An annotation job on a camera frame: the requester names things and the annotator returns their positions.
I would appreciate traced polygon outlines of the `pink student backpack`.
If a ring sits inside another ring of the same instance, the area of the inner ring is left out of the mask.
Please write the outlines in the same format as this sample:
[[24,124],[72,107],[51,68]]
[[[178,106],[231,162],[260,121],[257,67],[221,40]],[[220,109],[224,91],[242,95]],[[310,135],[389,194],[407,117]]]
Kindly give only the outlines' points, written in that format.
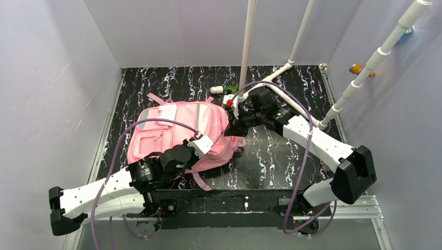
[[211,188],[201,179],[199,173],[227,164],[234,153],[245,146],[244,138],[224,136],[229,124],[228,115],[221,106],[212,102],[211,97],[205,101],[174,102],[171,99],[164,101],[152,93],[147,96],[158,105],[140,113],[140,120],[151,118],[152,121],[135,127],[127,151],[127,162],[134,163],[152,152],[162,153],[191,138],[194,135],[192,131],[172,122],[186,124],[210,137],[214,143],[201,160],[190,170],[186,170],[186,173],[192,174],[200,188],[209,191]]

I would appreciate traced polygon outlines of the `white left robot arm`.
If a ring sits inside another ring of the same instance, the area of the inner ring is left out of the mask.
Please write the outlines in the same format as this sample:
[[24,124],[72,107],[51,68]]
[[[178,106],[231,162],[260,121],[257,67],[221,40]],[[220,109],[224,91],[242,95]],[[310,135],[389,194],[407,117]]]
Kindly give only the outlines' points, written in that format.
[[152,152],[123,170],[73,189],[49,189],[50,225],[54,236],[78,230],[94,219],[117,214],[154,216],[162,205],[156,189],[190,169],[209,152],[195,142]]

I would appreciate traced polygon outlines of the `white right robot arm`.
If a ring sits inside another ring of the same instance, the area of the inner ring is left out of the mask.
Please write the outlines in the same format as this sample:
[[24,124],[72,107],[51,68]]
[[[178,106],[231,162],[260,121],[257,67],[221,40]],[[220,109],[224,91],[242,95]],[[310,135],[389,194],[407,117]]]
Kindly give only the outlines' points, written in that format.
[[249,92],[250,103],[236,103],[234,95],[224,98],[229,116],[226,136],[245,137],[249,128],[264,125],[268,130],[303,146],[334,174],[296,195],[298,207],[310,210],[321,204],[341,201],[354,204],[377,180],[372,152],[337,141],[310,123],[289,104],[277,101],[269,87]]

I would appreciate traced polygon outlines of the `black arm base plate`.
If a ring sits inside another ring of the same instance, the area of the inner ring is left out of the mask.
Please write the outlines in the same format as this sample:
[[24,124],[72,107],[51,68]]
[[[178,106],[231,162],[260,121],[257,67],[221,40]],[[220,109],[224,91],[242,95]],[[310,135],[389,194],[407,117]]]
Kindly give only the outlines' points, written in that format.
[[158,190],[163,229],[283,227],[292,190]]

